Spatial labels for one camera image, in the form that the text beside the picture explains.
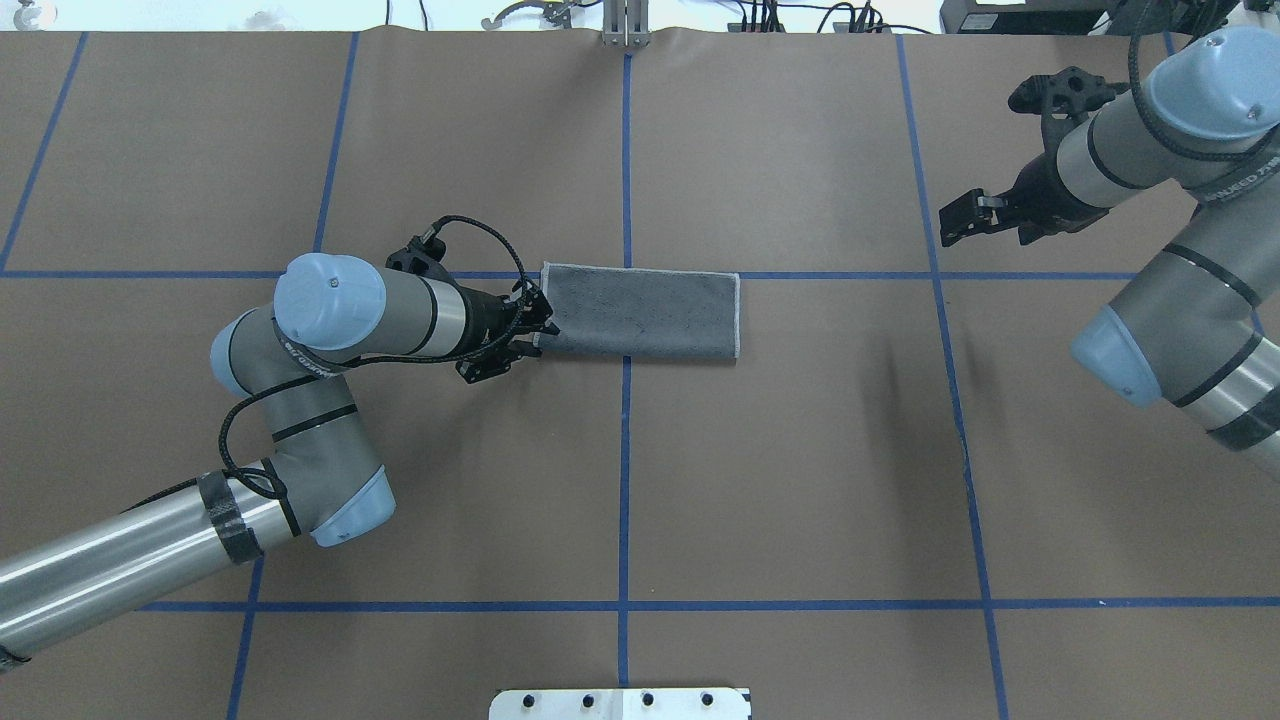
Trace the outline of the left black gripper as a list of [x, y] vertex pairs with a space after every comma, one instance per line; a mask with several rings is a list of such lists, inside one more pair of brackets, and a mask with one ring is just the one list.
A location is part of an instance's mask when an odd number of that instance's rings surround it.
[[460, 295], [466, 320], [454, 369], [468, 384], [506, 374], [521, 359], [540, 357], [543, 350], [521, 334], [559, 334], [550, 301], [536, 283], [517, 283], [504, 295], [460, 287]]

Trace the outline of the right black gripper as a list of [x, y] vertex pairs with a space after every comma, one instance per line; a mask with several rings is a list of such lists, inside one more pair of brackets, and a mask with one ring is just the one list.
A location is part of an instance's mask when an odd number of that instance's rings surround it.
[[1076, 233], [1106, 217], [1076, 199], [1065, 186], [1055, 152], [1042, 152], [1018, 174], [1014, 186], [998, 195], [969, 190], [938, 210], [942, 247], [952, 247], [966, 237], [993, 234], [1010, 225], [1018, 242], [1028, 246], [1061, 233]]

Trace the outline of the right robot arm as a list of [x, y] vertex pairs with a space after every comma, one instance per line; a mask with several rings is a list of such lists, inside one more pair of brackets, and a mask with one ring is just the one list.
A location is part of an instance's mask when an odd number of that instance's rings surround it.
[[1158, 184], [1188, 223], [1071, 342], [1075, 361], [1128, 402], [1166, 401], [1225, 450], [1277, 470], [1277, 341], [1254, 311], [1277, 292], [1277, 36], [1229, 26], [1143, 76], [1140, 37], [1120, 83], [1069, 67], [1030, 76], [1009, 106], [1041, 119], [1043, 151], [1002, 193], [940, 210], [945, 247], [1016, 231], [1076, 233]]

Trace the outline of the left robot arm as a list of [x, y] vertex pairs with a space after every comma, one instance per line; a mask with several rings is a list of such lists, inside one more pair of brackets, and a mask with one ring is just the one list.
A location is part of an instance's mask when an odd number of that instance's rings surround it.
[[507, 293], [471, 290], [428, 250], [403, 249], [384, 266], [298, 256], [271, 301], [210, 348], [214, 375], [238, 397], [228, 416], [261, 409], [271, 452], [237, 462], [223, 427], [219, 469], [5, 560], [3, 670], [296, 537], [332, 547], [381, 525], [396, 500], [346, 373], [444, 363], [484, 380], [538, 356], [529, 336], [553, 332], [552, 314], [527, 275]]

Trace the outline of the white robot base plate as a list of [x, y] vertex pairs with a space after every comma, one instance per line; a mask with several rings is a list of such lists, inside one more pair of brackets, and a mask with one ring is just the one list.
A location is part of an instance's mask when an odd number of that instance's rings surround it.
[[753, 719], [750, 692], [731, 687], [502, 691], [489, 719]]

